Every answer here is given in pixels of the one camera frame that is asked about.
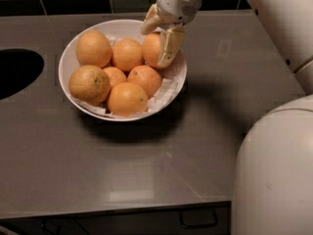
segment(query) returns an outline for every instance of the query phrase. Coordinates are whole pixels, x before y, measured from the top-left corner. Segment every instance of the black hole in counter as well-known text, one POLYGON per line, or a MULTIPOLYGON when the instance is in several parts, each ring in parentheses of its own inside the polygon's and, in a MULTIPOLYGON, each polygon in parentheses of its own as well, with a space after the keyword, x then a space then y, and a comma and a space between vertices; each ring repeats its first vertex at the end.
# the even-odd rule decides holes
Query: black hole in counter
POLYGON ((30 50, 0 50, 0 100, 30 85, 42 73, 42 57, 30 50))

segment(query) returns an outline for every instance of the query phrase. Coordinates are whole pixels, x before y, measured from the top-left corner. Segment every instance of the bowl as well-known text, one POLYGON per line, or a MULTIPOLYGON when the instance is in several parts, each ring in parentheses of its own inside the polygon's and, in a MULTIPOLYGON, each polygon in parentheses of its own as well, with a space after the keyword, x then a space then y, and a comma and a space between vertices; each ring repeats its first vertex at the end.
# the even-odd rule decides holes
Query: bowl
POLYGON ((180 50, 169 67, 164 70, 158 70, 163 77, 162 86, 156 95, 149 100, 148 110, 144 113, 134 114, 130 117, 120 117, 108 113, 106 109, 101 107, 93 107, 87 103, 81 102, 71 97, 68 90, 68 82, 71 74, 80 67, 79 62, 76 59, 75 48, 78 38, 88 30, 99 30, 109 40, 110 44, 113 44, 122 38, 133 38, 143 42, 145 35, 142 35, 140 28, 143 22, 133 20, 116 20, 105 23, 99 23, 93 25, 78 35, 76 35, 68 44, 67 48, 63 52, 59 63, 59 81, 64 93, 68 99, 78 108, 80 111, 102 120, 108 121, 132 121, 141 118, 152 116, 165 107, 167 107, 182 90, 187 74, 187 64, 182 51, 180 50))

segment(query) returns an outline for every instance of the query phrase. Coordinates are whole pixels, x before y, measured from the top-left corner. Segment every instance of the bowl rim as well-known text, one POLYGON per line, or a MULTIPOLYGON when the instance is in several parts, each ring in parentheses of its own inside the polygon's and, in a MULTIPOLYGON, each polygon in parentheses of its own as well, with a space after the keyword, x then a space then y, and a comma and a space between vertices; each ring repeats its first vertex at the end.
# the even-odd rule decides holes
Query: bowl rim
POLYGON ((183 86, 184 86, 184 83, 186 81, 186 77, 187 77, 187 63, 186 63, 186 59, 183 55, 183 52, 182 52, 182 49, 180 48, 180 55, 181 55, 181 58, 182 58, 182 62, 183 62, 183 66, 184 66, 184 73, 183 73, 183 82, 180 84, 180 86, 177 88, 177 93, 173 94, 172 98, 171 98, 171 101, 168 101, 166 102, 166 104, 164 104, 158 111, 155 111, 155 112, 152 112, 150 114, 146 114, 144 116, 141 116, 141 117, 126 117, 126 118, 114 118, 114 117, 106 117, 106 116, 100 116, 100 115, 97 115, 97 114, 94 114, 92 112, 90 112, 89 110, 85 109, 84 107, 80 106, 79 104, 77 104, 74 100, 72 100, 72 98, 70 97, 70 95, 68 95, 66 93, 66 89, 65 89, 65 85, 63 84, 63 62, 64 62, 64 58, 65 58, 65 55, 66 55, 66 52, 67 50, 71 47, 72 45, 72 42, 79 38, 80 35, 82 35, 84 32, 88 31, 88 30, 92 30, 94 29, 95 27, 99 27, 103 24, 116 24, 116 23, 119 23, 119 24, 125 24, 125 23, 142 23, 142 21, 138 21, 138 20, 112 20, 112 21, 107 21, 107 22, 102 22, 102 23, 96 23, 88 28, 85 28, 84 30, 80 31, 75 37, 72 38, 72 40, 67 44, 67 47, 64 49, 63 53, 62 53, 62 56, 60 58, 60 61, 59 61, 59 66, 58 66, 58 75, 59 75, 59 83, 62 87, 62 90, 64 92, 64 94, 66 94, 67 98, 69 99, 69 101, 71 103, 73 103, 76 108, 78 108, 80 111, 82 111, 83 113, 87 114, 87 115, 90 115, 94 118, 99 118, 101 120, 107 120, 107 121, 117 121, 117 122, 126 122, 126 121, 135 121, 135 120, 140 120, 140 119, 144 119, 144 118, 147 118, 147 117, 150 117, 156 113, 159 113, 160 111, 162 111, 164 108, 166 108, 168 105, 170 105, 174 100, 175 98, 179 95, 179 93, 181 92, 183 86))

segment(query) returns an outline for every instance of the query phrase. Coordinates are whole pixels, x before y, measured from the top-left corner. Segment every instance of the peeled orange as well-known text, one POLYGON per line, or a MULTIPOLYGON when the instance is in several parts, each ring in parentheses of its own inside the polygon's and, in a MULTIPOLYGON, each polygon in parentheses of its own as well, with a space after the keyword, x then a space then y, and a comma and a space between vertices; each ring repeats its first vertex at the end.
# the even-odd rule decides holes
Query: peeled orange
POLYGON ((112 47, 112 65, 129 72, 144 64, 141 44, 132 38, 124 38, 112 47))
POLYGON ((107 37, 97 30, 83 33, 76 45, 76 58, 82 65, 105 67, 112 57, 112 47, 107 37))
POLYGON ((106 75, 109 77, 111 88, 115 87, 117 84, 121 82, 125 82, 127 80, 126 74, 116 67, 106 67, 103 69, 106 75))
POLYGON ((111 86, 101 68, 82 66, 70 76, 68 89, 74 98, 99 106, 107 99, 111 86))
POLYGON ((129 117, 147 109, 148 96, 139 85, 132 82, 122 82, 112 88, 107 104, 114 115, 129 117))
POLYGON ((149 66, 155 69, 165 69, 167 67, 157 64, 158 55, 161 51, 160 32, 153 32, 147 35, 142 46, 143 57, 149 66))
POLYGON ((135 67, 128 74, 127 81, 141 86, 147 93, 148 98, 152 98, 162 85, 160 74, 148 66, 135 67))

